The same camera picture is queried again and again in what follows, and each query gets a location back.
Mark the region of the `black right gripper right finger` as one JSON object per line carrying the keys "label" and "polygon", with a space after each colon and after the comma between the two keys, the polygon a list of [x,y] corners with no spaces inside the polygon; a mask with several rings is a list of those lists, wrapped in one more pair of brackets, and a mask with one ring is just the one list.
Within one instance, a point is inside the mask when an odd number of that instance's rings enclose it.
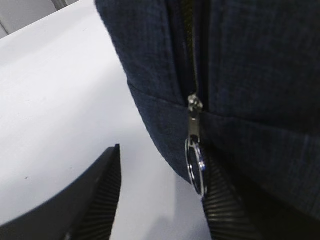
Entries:
{"label": "black right gripper right finger", "polygon": [[211,148],[202,201],[213,240],[318,240],[320,222],[267,193]]}

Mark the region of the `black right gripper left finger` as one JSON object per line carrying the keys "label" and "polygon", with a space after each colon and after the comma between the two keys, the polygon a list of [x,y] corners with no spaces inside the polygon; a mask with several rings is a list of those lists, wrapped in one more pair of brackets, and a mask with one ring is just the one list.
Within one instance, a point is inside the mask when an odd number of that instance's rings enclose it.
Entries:
{"label": "black right gripper left finger", "polygon": [[1,225],[2,240],[109,240],[122,186],[120,145],[50,200]]}

